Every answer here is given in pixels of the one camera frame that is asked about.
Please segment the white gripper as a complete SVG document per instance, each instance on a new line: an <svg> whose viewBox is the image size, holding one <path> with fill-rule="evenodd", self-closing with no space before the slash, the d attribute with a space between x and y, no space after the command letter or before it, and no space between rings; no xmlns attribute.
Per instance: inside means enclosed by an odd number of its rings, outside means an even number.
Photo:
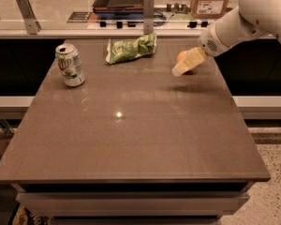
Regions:
<svg viewBox="0 0 281 225"><path fill-rule="evenodd" d="M228 27L221 22L208 26L199 37L200 47L188 50L187 54L178 63L176 62L171 70L172 74L179 77L203 63L207 55L217 57L228 51L230 49L227 42L228 35Z"/></svg>

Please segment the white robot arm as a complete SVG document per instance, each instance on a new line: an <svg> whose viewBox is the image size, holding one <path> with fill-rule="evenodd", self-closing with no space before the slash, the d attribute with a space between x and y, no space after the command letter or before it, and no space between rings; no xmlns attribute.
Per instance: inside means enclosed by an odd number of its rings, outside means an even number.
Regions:
<svg viewBox="0 0 281 225"><path fill-rule="evenodd" d="M179 77L239 43L273 35L281 44L281 0L238 0L238 6L208 26L198 46L183 52L171 73Z"/></svg>

